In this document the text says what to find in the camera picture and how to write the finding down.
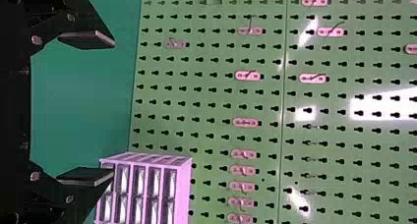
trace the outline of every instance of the screw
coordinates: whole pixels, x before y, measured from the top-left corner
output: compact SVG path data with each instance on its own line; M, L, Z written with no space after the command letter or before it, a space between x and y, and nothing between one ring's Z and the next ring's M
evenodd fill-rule
M67 19L68 19L68 21L69 21L69 22L71 22L71 23L72 23L72 22L74 22L74 21L76 20L76 18L75 18L72 14L68 14L68 15L67 15Z
M74 196L72 196L72 195L67 196L67 198L65 198L65 202L67 202L67 203L71 203L73 201L74 201Z
M35 182L35 181L39 180L39 177L40 177L40 173L39 172L32 172L30 174L30 181L31 182Z
M37 35L33 35L31 37L31 43L35 44L35 45L42 45L42 38L40 38Z

